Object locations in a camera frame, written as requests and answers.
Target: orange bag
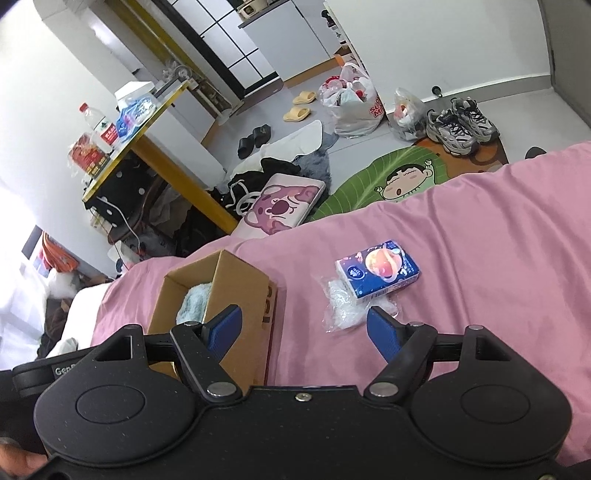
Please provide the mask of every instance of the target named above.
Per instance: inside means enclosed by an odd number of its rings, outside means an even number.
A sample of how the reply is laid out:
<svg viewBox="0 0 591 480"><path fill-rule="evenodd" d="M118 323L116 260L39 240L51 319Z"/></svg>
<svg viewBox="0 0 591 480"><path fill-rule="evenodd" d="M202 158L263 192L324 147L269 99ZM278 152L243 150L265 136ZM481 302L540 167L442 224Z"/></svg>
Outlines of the orange bag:
<svg viewBox="0 0 591 480"><path fill-rule="evenodd" d="M43 249L45 261L55 268L58 273L71 272L80 265L77 259L51 240L45 232L43 232L41 239L41 248Z"/></svg>

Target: pink bedsheet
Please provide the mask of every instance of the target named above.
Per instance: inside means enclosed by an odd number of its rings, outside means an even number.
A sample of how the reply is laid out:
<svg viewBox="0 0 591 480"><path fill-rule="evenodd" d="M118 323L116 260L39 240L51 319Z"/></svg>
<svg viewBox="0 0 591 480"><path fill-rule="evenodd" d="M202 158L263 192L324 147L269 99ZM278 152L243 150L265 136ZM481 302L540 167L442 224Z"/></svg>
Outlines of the pink bedsheet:
<svg viewBox="0 0 591 480"><path fill-rule="evenodd" d="M364 328L325 333L315 278L334 261L395 239L421 267L398 294L405 321L442 333L486 325L564 391L573 427L564 464L591 458L591 143L467 174L402 203L379 202L265 239L227 237L186 260L137 265L114 282L93 344L126 323L148 326L164 274L226 248L280 287L269 383L355 384L385 362Z"/></svg>

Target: red bottle label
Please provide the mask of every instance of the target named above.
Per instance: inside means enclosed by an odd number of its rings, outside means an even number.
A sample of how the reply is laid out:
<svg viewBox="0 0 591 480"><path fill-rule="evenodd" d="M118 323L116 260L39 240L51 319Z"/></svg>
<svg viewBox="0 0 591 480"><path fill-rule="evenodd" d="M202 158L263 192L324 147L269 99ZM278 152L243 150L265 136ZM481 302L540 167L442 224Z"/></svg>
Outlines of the red bottle label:
<svg viewBox="0 0 591 480"><path fill-rule="evenodd" d="M117 135L117 128L115 128L114 124L110 124L100 137L109 145L113 145L119 137Z"/></svg>

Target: green rug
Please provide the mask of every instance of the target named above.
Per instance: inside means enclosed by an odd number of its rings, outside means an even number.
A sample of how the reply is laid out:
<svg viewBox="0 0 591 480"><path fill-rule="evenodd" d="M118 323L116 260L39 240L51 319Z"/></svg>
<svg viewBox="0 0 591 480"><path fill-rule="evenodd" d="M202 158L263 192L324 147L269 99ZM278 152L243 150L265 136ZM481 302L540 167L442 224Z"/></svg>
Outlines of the green rug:
<svg viewBox="0 0 591 480"><path fill-rule="evenodd" d="M480 173L508 163L500 140L481 145L468 157L453 157L428 138L390 152L345 181L306 219L347 213L380 200L400 202L464 173Z"/></svg>
<svg viewBox="0 0 591 480"><path fill-rule="evenodd" d="M448 180L445 163L428 148L396 150L343 183L308 221L352 212L380 200L399 202Z"/></svg>

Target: sneaker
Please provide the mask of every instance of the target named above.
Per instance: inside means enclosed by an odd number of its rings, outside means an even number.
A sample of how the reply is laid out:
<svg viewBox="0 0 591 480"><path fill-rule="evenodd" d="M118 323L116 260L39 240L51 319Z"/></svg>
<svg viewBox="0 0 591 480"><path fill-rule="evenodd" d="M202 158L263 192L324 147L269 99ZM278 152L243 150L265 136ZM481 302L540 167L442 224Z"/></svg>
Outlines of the sneaker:
<svg viewBox="0 0 591 480"><path fill-rule="evenodd" d="M477 152L480 145L476 138L459 122L451 109L439 115L435 110L427 112L427 136L443 144L446 152L459 157Z"/></svg>
<svg viewBox="0 0 591 480"><path fill-rule="evenodd" d="M478 143L489 143L501 135L495 124L482 115L478 104L470 97L452 98L452 111L468 131L476 137Z"/></svg>

